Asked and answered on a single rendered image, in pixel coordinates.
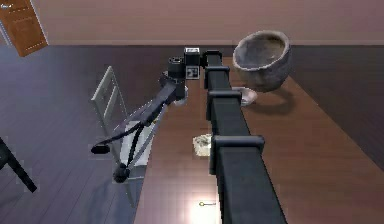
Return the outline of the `black chair leg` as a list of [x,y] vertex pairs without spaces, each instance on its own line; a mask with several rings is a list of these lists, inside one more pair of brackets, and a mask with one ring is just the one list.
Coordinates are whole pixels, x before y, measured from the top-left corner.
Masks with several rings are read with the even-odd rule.
[[37,190],[37,186],[34,184],[27,172],[23,169],[19,161],[0,137],[0,170],[5,165],[8,165],[13,170],[13,172],[18,176],[18,178],[23,182],[23,184],[30,192],[35,192]]

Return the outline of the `brown wooden table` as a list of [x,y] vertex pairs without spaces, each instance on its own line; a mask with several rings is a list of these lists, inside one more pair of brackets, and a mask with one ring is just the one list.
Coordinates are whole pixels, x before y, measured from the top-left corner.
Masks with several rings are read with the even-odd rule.
[[[242,113],[265,138],[262,158],[288,224],[384,224],[384,170],[365,143],[384,146],[384,63],[302,58],[283,86]],[[192,139],[210,132],[203,82],[164,113],[134,224],[218,224],[217,182]],[[199,206],[199,202],[215,202]]]

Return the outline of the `white slatted chair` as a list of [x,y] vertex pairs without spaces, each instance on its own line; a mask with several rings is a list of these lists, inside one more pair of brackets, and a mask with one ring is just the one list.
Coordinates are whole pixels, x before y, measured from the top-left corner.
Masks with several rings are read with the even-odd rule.
[[[93,148],[94,154],[106,154],[111,152],[116,168],[113,172],[113,181],[124,184],[125,192],[131,206],[135,205],[129,181],[141,180],[143,176],[133,174],[133,169],[139,165],[146,165],[151,152],[151,145],[155,131],[162,118],[164,106],[155,113],[149,124],[140,123],[141,116],[149,109],[150,103],[136,109],[131,114],[127,113],[125,102],[119,88],[114,70],[108,66],[100,83],[98,84],[91,102],[95,108],[104,134],[106,143],[97,143]],[[112,113],[115,106],[121,107],[125,116],[123,122],[114,129],[110,129]]]

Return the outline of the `brown wooden door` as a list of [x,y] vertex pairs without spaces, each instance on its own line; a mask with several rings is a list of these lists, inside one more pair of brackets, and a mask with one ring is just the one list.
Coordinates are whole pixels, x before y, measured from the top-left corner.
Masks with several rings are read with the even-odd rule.
[[48,45],[31,0],[0,0],[0,21],[20,57]]

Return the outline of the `grey stone bowl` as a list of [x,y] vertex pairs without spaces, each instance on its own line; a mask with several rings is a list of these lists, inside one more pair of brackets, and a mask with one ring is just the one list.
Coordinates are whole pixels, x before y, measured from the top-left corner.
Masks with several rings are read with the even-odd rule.
[[292,48],[281,31],[262,30],[239,41],[233,66],[248,88],[257,92],[278,89],[290,74]]

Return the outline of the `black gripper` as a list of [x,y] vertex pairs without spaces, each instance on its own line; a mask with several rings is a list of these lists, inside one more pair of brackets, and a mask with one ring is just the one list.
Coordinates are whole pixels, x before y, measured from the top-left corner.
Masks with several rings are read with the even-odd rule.
[[[185,62],[183,57],[171,57],[168,60],[167,70],[161,74],[159,79],[161,84],[161,90],[156,97],[150,102],[149,106],[141,114],[142,123],[151,123],[157,115],[161,112],[161,108],[164,104],[181,100],[185,97]],[[128,165],[133,161],[136,147],[140,135],[143,131],[144,125],[141,123],[134,123],[133,125],[127,125],[126,131],[121,132],[115,136],[107,138],[99,143],[96,143],[92,148],[93,154],[108,154],[111,149],[109,144],[120,140],[132,133],[134,137],[129,147],[128,159],[126,162],[121,162],[113,173],[113,179],[117,183],[123,183],[130,175],[130,169]]]

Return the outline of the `white small dish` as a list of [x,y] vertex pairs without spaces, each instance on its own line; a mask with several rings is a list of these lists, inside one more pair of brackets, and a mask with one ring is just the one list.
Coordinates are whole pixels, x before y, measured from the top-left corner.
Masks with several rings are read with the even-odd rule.
[[248,106],[252,104],[258,97],[257,93],[247,87],[233,87],[233,90],[238,91],[242,95],[241,105]]

